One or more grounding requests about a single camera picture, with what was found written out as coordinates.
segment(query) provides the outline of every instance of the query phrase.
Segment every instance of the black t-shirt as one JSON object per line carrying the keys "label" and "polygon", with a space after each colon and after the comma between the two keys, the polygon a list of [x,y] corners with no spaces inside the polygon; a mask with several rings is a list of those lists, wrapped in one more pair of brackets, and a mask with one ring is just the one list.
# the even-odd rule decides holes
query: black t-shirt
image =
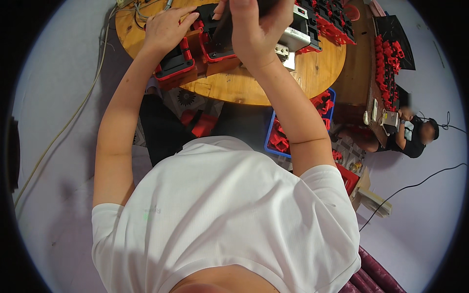
{"label": "black t-shirt", "polygon": [[402,150],[396,143],[397,133],[391,134],[387,139],[386,150],[400,151],[410,158],[417,158],[422,154],[425,145],[420,140],[420,127],[422,127],[424,122],[417,116],[414,116],[410,122],[414,124],[414,129],[412,130],[412,140],[406,140],[406,147]]}

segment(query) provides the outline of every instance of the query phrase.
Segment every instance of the power strip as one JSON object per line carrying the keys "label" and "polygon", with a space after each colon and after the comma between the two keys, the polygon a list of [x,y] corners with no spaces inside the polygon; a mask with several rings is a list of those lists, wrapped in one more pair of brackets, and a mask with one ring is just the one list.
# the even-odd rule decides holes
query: power strip
{"label": "power strip", "polygon": [[124,8],[126,7],[129,3],[131,3],[133,0],[116,0],[117,2],[117,6],[119,6],[119,8]]}

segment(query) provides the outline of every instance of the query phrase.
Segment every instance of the red stool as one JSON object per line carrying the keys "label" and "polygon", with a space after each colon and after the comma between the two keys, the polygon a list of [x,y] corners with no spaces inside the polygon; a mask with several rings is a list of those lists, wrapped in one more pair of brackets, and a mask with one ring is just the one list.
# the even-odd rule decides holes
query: red stool
{"label": "red stool", "polygon": [[181,115],[181,122],[185,127],[193,125],[192,133],[197,137],[209,136],[212,129],[217,124],[218,118],[203,114],[202,110],[185,110]]}
{"label": "red stool", "polygon": [[337,169],[339,169],[340,174],[342,175],[342,179],[344,180],[347,194],[348,196],[350,196],[352,194],[353,189],[355,188],[355,185],[360,179],[360,177],[358,177],[358,175],[354,174],[352,171],[345,169],[345,167],[342,166],[341,164],[337,164],[337,163],[335,164],[337,166]]}

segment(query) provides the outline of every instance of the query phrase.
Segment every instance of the black cable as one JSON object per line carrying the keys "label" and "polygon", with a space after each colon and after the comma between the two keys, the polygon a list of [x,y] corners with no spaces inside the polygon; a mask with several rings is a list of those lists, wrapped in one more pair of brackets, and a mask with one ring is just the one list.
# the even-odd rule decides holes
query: black cable
{"label": "black cable", "polygon": [[[423,119],[423,120],[429,120],[428,118],[425,118],[425,115],[421,111],[419,111],[419,113],[422,114],[423,118],[417,116],[418,118]],[[457,129],[459,131],[462,131],[462,132],[467,134],[467,132],[465,132],[464,130],[462,130],[460,128],[457,128],[456,126],[449,125],[449,119],[450,118],[451,118],[451,116],[450,116],[449,111],[448,111],[447,114],[446,114],[446,124],[442,124],[442,125],[437,124],[437,125],[440,126],[441,128],[443,128],[444,130],[448,130],[450,127],[452,127],[452,128],[455,128],[455,129]]]}
{"label": "black cable", "polygon": [[135,20],[135,23],[137,24],[137,26],[144,30],[144,28],[142,26],[140,26],[140,24],[138,24],[138,22],[137,22],[137,11],[135,11],[135,13],[134,13],[134,20]]}
{"label": "black cable", "polygon": [[393,196],[396,195],[397,193],[403,191],[404,189],[408,189],[408,188],[411,188],[411,187],[419,186],[420,184],[424,183],[425,181],[427,181],[427,180],[430,179],[431,177],[435,176],[436,174],[441,173],[441,172],[446,171],[446,170],[456,169],[457,167],[459,167],[459,166],[461,166],[461,165],[466,165],[466,166],[467,166],[466,163],[460,163],[460,164],[457,165],[456,167],[451,167],[451,168],[446,168],[446,169],[440,170],[440,171],[438,171],[438,172],[436,172],[436,173],[433,173],[432,175],[428,176],[424,181],[420,182],[419,184],[406,186],[406,187],[403,187],[403,188],[399,189],[398,191],[394,192],[394,194],[393,194],[392,196],[388,197],[385,201],[383,201],[382,204],[379,205],[379,207],[378,207],[378,208],[376,209],[376,211],[371,215],[371,217],[368,219],[368,221],[366,221],[366,223],[363,225],[363,227],[361,227],[360,230],[358,230],[358,231],[361,232],[362,229],[365,228],[366,224],[368,224],[368,223],[370,222],[371,218],[376,214],[376,212],[379,210],[379,208],[382,207],[385,202],[387,202],[391,197],[393,197]]}

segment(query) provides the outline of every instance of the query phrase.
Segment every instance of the wooden round table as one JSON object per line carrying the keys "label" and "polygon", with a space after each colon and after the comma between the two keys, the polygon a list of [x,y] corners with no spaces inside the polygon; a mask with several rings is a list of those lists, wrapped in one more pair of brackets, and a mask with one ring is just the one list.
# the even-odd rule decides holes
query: wooden round table
{"label": "wooden round table", "polygon": [[[166,0],[152,2],[149,1],[150,5],[140,9],[143,15],[154,15],[166,6]],[[200,6],[217,2],[219,0],[174,0],[172,7]],[[125,9],[131,8],[133,4],[125,7]],[[119,40],[132,58],[137,56],[145,38],[145,31],[135,23],[134,13],[134,11],[119,11],[115,18]],[[140,26],[144,25],[138,16],[136,19]],[[321,36],[319,39],[323,51],[297,55],[296,70],[291,73],[309,98],[317,96],[330,87],[339,76],[345,62],[346,46],[336,46]],[[270,106],[264,91],[245,68],[238,67],[225,73],[199,78],[181,88],[225,102]]]}

